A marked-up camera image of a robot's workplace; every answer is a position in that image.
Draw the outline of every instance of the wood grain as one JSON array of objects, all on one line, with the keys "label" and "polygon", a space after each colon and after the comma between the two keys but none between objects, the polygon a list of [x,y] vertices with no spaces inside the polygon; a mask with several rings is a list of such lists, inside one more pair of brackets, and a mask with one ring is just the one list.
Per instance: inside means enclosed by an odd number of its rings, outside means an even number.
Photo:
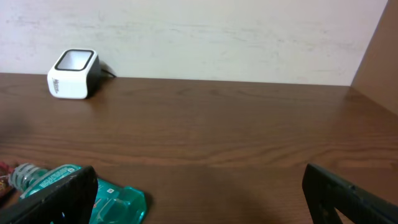
[{"label": "wood grain", "polygon": [[87,100],[0,75],[0,158],[93,165],[146,223],[309,223],[315,162],[398,203],[398,118],[345,86],[116,78]]},{"label": "wood grain", "polygon": [[390,0],[352,87],[398,114],[398,1]]}]

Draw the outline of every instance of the teal plastic packaging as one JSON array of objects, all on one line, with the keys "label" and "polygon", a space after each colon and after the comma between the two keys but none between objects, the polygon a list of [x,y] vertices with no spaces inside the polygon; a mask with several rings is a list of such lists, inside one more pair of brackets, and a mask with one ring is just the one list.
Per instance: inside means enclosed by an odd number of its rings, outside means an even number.
[{"label": "teal plastic packaging", "polygon": [[[9,183],[20,190],[21,199],[81,169],[78,165],[66,164],[47,170],[33,164],[15,168]],[[132,187],[118,187],[98,179],[98,191],[90,224],[139,224],[147,211],[144,193]]]}]

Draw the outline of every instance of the black cable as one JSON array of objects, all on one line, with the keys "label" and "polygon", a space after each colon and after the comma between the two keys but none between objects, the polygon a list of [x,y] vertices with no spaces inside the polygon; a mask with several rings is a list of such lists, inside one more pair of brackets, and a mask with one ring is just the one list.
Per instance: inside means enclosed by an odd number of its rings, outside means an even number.
[{"label": "black cable", "polygon": [[108,71],[108,70],[101,69],[101,71],[104,72],[104,73],[107,73],[107,74],[111,75],[113,78],[116,78],[116,77],[117,77],[115,74],[111,73],[111,72]]}]

